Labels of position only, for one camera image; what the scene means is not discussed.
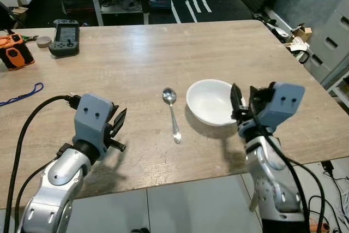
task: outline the small round object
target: small round object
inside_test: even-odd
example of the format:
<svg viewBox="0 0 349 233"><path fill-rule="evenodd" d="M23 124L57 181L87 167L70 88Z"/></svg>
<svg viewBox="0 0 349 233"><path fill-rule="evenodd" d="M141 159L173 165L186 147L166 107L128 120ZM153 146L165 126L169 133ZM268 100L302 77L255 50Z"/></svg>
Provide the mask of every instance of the small round object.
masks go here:
<svg viewBox="0 0 349 233"><path fill-rule="evenodd" d="M48 47L50 44L52 44L52 40L50 37L38 37L36 39L37 45L39 48L45 48Z"/></svg>
<svg viewBox="0 0 349 233"><path fill-rule="evenodd" d="M231 118L233 108L230 101L231 85L216 79L200 80L186 92L186 103L201 122L221 127L235 123Z"/></svg>

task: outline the desk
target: desk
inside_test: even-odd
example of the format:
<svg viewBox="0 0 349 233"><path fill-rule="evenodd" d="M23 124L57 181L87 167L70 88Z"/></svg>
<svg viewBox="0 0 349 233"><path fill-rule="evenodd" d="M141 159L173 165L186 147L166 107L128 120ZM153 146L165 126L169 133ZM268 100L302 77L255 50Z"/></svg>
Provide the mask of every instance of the desk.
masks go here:
<svg viewBox="0 0 349 233"><path fill-rule="evenodd" d="M54 36L53 28L18 30L25 35ZM191 114L185 94L201 79L249 86L272 81L303 85L298 112L276 131L287 156L311 163L347 157L349 118L316 80L259 21L171 25L82 27L80 54L53 59L48 49L28 43L35 63L17 71L0 65L0 101L24 94L37 82L44 89L0 108L0 208L5 208L20 129L28 115L55 95L95 93L127 107L125 124L113 148L85 178L80 198L246 172L244 143L236 126L209 127ZM169 106L162 100L170 86L178 98L174 111L183 142L172 138ZM74 135L75 111L63 101L44 108L24 139L15 189ZM23 195L35 193L39 177Z"/></svg>

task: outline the spoon handle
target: spoon handle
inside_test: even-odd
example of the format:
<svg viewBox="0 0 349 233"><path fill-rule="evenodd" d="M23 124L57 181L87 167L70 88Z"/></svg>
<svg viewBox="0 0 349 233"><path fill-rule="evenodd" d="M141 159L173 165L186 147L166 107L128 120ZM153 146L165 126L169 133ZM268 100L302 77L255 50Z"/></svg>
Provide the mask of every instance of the spoon handle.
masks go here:
<svg viewBox="0 0 349 233"><path fill-rule="evenodd" d="M175 143L179 144L182 136L179 132L178 124L175 118L175 113L173 113L173 104L170 103L171 117L172 117L172 131L173 131L173 139Z"/></svg>

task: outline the gray floor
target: gray floor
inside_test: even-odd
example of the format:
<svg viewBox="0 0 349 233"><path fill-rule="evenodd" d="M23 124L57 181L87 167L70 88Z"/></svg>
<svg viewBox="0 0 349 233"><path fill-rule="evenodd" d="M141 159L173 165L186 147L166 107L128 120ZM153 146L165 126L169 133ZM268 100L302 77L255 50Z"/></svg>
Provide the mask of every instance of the gray floor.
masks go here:
<svg viewBox="0 0 349 233"><path fill-rule="evenodd" d="M349 158L332 162L335 177L349 176ZM323 174L321 164L307 166L317 175L326 199L338 211L338 193L331 179ZM306 197L318 194L311 177L299 168L297 172ZM339 184L343 192L348 191L348 181ZM129 233L147 227L152 233L259 233L262 232L259 214L248 210L252 192L250 175L242 174L76 200L67 232ZM320 202L314 200L311 209L319 211ZM333 230L336 225L328 207L325 216ZM4 210L1 210L0 228L3 219ZM341 228L349 232L343 223Z"/></svg>

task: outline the cardboard box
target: cardboard box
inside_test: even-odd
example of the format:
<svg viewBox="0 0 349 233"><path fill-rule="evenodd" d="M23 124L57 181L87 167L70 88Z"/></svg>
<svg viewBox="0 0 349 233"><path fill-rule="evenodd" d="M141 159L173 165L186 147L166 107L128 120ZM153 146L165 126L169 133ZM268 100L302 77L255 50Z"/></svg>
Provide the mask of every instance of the cardboard box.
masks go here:
<svg viewBox="0 0 349 233"><path fill-rule="evenodd" d="M307 42L312 34L310 27L301 27L293 32L294 37L300 37L304 42Z"/></svg>
<svg viewBox="0 0 349 233"><path fill-rule="evenodd" d="M17 7L17 8L14 8L12 10L12 12L22 21L24 22L26 17L27 17L27 13L26 11L28 10L28 8L25 8L25 7ZM14 25L14 28L20 28L19 24L16 23Z"/></svg>

